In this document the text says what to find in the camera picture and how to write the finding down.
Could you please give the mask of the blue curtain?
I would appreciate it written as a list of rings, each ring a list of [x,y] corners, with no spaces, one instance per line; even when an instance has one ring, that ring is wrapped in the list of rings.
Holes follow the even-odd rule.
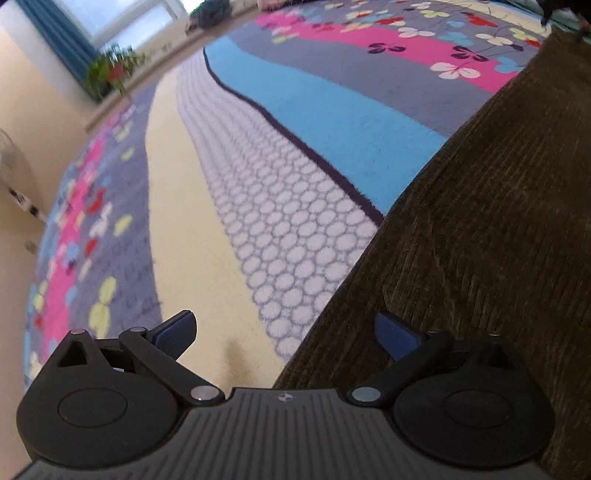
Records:
[[[84,86],[88,67],[99,53],[82,31],[52,0],[16,0],[16,4],[76,81]]]

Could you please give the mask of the white standing fan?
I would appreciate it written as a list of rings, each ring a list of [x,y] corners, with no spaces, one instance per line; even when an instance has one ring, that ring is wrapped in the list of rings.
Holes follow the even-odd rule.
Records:
[[[31,201],[29,197],[11,186],[9,173],[15,166],[17,158],[16,145],[5,130],[1,130],[1,191],[24,212],[29,213],[42,223],[47,222],[46,215]]]

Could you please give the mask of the window with white frame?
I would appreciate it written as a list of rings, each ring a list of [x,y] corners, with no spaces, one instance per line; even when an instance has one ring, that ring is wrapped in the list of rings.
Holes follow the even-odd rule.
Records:
[[[57,6],[97,49],[138,48],[184,20],[201,0],[59,0]]]

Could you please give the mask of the brown corduroy pants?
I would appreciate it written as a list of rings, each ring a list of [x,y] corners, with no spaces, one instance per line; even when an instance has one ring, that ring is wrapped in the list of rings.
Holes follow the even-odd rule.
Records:
[[[590,475],[590,46],[554,30],[394,202],[276,380],[383,370],[374,319],[511,341],[556,414],[543,467]]]

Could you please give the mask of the potted green plant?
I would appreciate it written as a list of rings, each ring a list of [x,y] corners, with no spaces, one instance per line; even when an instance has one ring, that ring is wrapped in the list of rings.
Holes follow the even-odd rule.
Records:
[[[102,101],[112,91],[124,94],[124,82],[146,62],[146,54],[131,47],[113,45],[88,66],[85,90],[97,102]]]

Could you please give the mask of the colourful floral bed blanket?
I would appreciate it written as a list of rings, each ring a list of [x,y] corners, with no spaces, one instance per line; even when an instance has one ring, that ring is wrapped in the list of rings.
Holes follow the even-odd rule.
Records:
[[[66,170],[25,383],[71,330],[114,338],[188,309],[187,368],[269,387],[394,201],[548,33],[494,1],[322,1],[192,54]]]

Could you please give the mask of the dark cloth on windowsill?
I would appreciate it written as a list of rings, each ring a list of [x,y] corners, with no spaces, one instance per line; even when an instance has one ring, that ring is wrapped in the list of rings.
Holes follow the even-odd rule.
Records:
[[[189,16],[191,28],[209,29],[231,16],[229,0],[205,0]]]

